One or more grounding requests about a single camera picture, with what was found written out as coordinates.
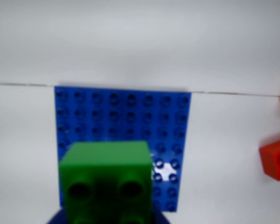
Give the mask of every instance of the blue stud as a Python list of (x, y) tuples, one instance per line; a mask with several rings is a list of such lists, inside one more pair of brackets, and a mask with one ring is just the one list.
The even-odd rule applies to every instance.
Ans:
[(169, 181), (170, 181), (171, 183), (178, 183), (177, 175), (175, 175), (175, 174), (170, 174), (170, 175), (169, 175)]
[(177, 190), (175, 188), (169, 188), (167, 190), (168, 197), (174, 198), (177, 197)]
[(161, 158), (155, 159), (154, 163), (155, 163), (155, 166), (156, 166), (158, 169), (161, 169), (161, 168), (164, 167), (164, 162), (163, 162), (163, 160), (162, 160)]
[(181, 167), (181, 164), (179, 163), (178, 159), (172, 159), (170, 161), (170, 164), (173, 169), (179, 169)]
[(157, 152), (160, 154), (164, 153), (166, 151), (166, 146), (164, 143), (158, 143), (155, 148), (156, 148)]
[(161, 174), (155, 173), (155, 174), (154, 174), (154, 181), (155, 181), (156, 183), (161, 183), (161, 182), (163, 181)]

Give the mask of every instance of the table surface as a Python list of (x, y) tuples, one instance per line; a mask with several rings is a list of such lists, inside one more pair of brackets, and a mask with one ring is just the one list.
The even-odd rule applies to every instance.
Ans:
[[(280, 182), (259, 144), (280, 134), (277, 97), (194, 93), (172, 224), (280, 224)], [(45, 223), (58, 209), (54, 93), (0, 86), (0, 224)]]
[(59, 209), (53, 85), (193, 91), (172, 224), (280, 224), (280, 0), (0, 0), (0, 224)]

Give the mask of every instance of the green lego brick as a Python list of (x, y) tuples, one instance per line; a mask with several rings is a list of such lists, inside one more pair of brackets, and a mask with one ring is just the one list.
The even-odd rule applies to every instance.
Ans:
[(149, 224), (152, 160), (145, 141), (77, 142), (59, 163), (69, 224)]

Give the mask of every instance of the white wall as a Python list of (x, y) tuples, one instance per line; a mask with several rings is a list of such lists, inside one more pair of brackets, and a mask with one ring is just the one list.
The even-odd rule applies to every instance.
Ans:
[(0, 83), (280, 95), (280, 0), (0, 0)]

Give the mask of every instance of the horizontal line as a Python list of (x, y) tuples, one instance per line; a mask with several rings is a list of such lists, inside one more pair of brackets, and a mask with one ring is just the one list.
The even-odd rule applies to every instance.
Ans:
[[(47, 84), (25, 84), (25, 83), (0, 83), (1, 86), (26, 86), (26, 87), (49, 87), (52, 88), (54, 85)], [(191, 93), (199, 94), (218, 94), (218, 95), (238, 95), (238, 96), (255, 96), (255, 97), (280, 97), (280, 95), (270, 95), (270, 94), (254, 94), (254, 93), (239, 93), (239, 92), (207, 92), (207, 91), (189, 91)]]

